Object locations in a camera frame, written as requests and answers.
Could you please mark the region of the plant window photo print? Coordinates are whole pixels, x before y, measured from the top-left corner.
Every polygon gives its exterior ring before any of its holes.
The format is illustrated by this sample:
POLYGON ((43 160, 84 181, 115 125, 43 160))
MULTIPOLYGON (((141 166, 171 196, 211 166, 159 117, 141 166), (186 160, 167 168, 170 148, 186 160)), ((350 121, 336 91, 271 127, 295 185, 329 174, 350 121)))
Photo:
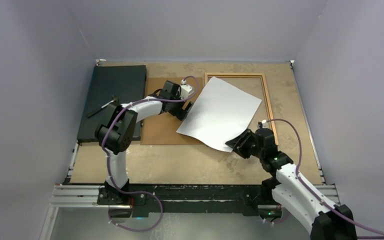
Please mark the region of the plant window photo print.
POLYGON ((232 148, 226 142, 248 128, 261 102, 260 98, 214 76, 205 84, 176 132, 230 153, 232 148))

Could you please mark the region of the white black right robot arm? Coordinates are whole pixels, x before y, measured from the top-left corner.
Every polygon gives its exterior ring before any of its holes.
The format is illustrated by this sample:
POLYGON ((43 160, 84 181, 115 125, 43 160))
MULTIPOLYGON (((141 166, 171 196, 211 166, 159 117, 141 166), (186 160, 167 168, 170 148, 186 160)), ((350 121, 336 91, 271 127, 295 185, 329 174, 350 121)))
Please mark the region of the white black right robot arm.
POLYGON ((262 200, 285 207, 305 227, 310 239, 357 239, 355 226, 342 218, 354 218, 350 208, 330 200, 298 173, 293 160, 278 150, 271 129, 259 128, 255 132, 246 129, 225 144, 244 159, 250 156, 259 159, 263 169, 272 176, 263 183, 262 200))

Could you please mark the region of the brown frame backing board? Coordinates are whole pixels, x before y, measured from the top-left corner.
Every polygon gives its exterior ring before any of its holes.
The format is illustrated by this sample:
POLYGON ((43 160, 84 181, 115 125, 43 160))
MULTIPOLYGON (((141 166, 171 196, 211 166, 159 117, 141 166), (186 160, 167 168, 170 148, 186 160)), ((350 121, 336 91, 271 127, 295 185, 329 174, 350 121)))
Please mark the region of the brown frame backing board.
MULTIPOLYGON (((180 84, 182 77, 149 77, 146 81, 145 95, 148 96, 154 91, 161 89, 164 83, 169 80, 180 84)), ((147 117, 142 121, 140 131, 141 145, 202 145, 203 143, 193 137, 177 133, 182 124, 170 113, 163 113, 147 117)))

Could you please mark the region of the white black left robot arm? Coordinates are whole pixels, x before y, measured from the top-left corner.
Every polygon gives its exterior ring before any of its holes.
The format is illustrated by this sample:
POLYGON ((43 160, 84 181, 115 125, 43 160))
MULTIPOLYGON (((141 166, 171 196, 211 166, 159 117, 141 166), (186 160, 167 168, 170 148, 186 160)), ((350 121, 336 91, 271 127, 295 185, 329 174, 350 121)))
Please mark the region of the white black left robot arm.
POLYGON ((142 120, 169 113, 183 121, 193 106, 195 87, 184 78, 177 84, 167 80, 163 87, 131 103, 112 103, 110 112, 95 131, 95 137, 106 156, 107 178, 103 196, 118 205, 129 199, 129 177, 126 152, 133 141, 136 124, 142 120))

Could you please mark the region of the light wooden picture frame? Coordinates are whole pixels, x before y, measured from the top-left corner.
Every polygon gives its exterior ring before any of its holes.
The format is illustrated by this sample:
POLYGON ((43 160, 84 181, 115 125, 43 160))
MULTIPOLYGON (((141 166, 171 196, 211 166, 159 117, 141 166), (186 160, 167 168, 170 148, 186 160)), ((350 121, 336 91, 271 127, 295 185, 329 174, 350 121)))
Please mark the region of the light wooden picture frame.
POLYGON ((248 124, 248 128, 256 130, 258 122, 265 119, 273 119, 274 112, 272 110, 272 104, 270 100, 268 83, 266 76, 263 73, 211 73, 206 72, 204 74, 204 83, 207 84, 212 77, 217 77, 232 84, 234 87, 258 98, 261 100, 257 111, 248 124))

